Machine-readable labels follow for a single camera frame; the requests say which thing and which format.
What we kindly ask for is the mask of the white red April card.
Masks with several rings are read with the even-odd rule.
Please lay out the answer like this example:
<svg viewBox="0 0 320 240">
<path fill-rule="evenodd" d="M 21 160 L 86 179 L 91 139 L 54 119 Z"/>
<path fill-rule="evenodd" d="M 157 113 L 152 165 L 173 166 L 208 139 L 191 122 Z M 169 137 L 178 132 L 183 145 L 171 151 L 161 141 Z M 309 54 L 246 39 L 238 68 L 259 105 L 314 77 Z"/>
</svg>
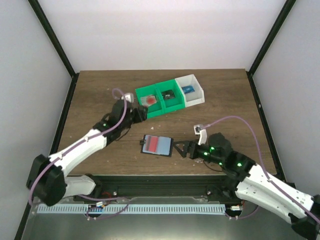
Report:
<svg viewBox="0 0 320 240">
<path fill-rule="evenodd" d="M 157 97 L 153 94 L 140 97 L 140 104 L 145 107 L 155 105 L 157 102 Z"/>
</svg>

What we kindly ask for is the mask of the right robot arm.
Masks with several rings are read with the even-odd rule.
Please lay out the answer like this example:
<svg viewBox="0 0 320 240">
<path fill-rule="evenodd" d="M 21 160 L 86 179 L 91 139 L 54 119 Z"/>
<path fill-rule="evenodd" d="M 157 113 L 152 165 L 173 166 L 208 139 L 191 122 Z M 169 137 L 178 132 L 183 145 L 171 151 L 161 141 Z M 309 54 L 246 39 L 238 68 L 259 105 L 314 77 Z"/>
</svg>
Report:
<svg viewBox="0 0 320 240">
<path fill-rule="evenodd" d="M 222 188 L 225 200 L 249 201 L 285 220 L 301 237 L 320 237 L 320 196 L 303 193 L 264 172 L 253 159 L 233 150 L 221 133 L 210 135 L 207 142 L 177 141 L 173 146 L 183 158 L 200 158 L 221 167 L 228 178 Z"/>
</svg>

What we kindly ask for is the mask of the red striped credit card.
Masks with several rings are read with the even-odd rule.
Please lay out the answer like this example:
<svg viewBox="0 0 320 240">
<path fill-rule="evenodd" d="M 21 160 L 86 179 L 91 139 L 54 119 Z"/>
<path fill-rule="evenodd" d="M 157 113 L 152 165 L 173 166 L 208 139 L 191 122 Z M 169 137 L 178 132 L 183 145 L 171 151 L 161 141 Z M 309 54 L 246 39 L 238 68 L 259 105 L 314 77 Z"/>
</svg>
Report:
<svg viewBox="0 0 320 240">
<path fill-rule="evenodd" d="M 155 154 L 157 152 L 159 138 L 153 135 L 147 135 L 145 137 L 145 143 L 143 145 L 143 151 L 146 153 Z"/>
</svg>

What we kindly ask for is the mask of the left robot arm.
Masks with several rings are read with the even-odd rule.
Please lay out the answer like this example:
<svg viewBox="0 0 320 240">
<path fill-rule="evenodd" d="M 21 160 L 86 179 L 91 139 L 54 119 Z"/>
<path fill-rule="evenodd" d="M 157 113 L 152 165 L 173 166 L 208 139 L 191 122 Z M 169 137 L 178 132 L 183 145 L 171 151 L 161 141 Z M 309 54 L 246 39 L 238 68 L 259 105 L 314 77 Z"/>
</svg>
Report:
<svg viewBox="0 0 320 240">
<path fill-rule="evenodd" d="M 28 203 L 36 197 L 53 206 L 66 197 L 80 196 L 97 202 L 102 196 L 102 183 L 93 175 L 70 176 L 70 172 L 95 152 L 120 138 L 125 129 L 147 119 L 148 108 L 134 106 L 128 100 L 117 100 L 110 113 L 98 121 L 82 138 L 50 156 L 38 155 L 32 163 L 26 187 Z"/>
</svg>

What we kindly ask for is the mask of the black leather card holder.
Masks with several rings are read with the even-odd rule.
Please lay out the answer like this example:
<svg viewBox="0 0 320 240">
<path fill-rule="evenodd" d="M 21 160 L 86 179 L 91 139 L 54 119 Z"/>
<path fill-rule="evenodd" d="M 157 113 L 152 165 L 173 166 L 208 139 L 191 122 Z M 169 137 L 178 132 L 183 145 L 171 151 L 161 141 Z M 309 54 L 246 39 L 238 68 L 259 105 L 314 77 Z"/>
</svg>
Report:
<svg viewBox="0 0 320 240">
<path fill-rule="evenodd" d="M 173 145 L 174 145 L 173 138 L 165 137 L 165 136 L 156 136 L 156 137 L 158 137 L 157 151 L 156 151 L 156 153 L 150 153 L 150 152 L 143 151 L 146 136 L 148 136 L 148 135 L 144 135 L 143 138 L 139 141 L 139 144 L 141 145 L 140 152 L 142 154 L 149 154 L 149 155 L 156 155 L 156 156 L 163 156 L 163 157 L 171 157 L 172 156 Z"/>
</svg>

